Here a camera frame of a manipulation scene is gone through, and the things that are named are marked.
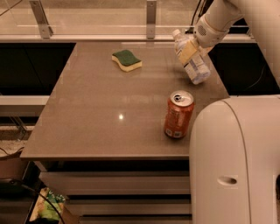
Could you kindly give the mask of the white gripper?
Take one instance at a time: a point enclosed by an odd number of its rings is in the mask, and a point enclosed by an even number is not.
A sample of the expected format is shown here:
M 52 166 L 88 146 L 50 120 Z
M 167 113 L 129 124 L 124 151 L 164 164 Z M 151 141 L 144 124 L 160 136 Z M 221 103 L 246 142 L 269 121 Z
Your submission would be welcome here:
M 201 57 L 206 57 L 212 51 L 213 46 L 223 40 L 228 31 L 226 17 L 204 14 L 194 26 L 195 38 L 181 38 L 178 41 L 179 61 L 182 65 L 186 65 L 197 51 Z

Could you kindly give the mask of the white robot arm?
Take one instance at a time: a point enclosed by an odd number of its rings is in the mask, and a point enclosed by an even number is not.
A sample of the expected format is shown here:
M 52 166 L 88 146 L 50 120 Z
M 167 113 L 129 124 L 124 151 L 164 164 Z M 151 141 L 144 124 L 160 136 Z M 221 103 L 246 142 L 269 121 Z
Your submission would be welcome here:
M 280 0 L 213 0 L 194 44 L 220 43 L 245 19 L 280 81 Z M 280 97 L 230 97 L 201 110 L 190 137 L 192 224 L 278 224 Z

